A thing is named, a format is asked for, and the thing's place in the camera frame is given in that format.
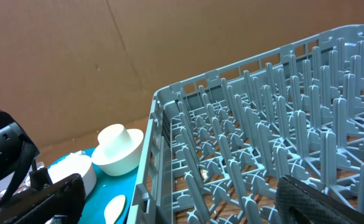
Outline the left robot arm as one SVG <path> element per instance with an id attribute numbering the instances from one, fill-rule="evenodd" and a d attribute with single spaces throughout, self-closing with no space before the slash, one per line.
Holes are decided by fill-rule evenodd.
<path id="1" fill-rule="evenodd" d="M 0 110 L 0 180 L 12 174 L 6 192 L 0 199 L 4 205 L 19 188 L 29 169 L 36 170 L 39 150 L 13 117 Z"/>

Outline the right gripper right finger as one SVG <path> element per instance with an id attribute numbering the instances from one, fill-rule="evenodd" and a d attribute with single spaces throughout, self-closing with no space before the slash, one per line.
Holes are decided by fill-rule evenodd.
<path id="1" fill-rule="evenodd" d="M 282 224 L 364 223 L 364 214 L 290 175 L 278 179 L 276 209 Z"/>

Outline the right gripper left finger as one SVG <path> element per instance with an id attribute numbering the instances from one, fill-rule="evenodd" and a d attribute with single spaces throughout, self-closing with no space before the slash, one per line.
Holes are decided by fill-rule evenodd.
<path id="1" fill-rule="evenodd" d="M 60 223 L 78 223 L 86 203 L 80 174 L 72 174 L 40 190 L 29 188 L 0 205 L 0 223 L 45 223 L 59 216 Z"/>

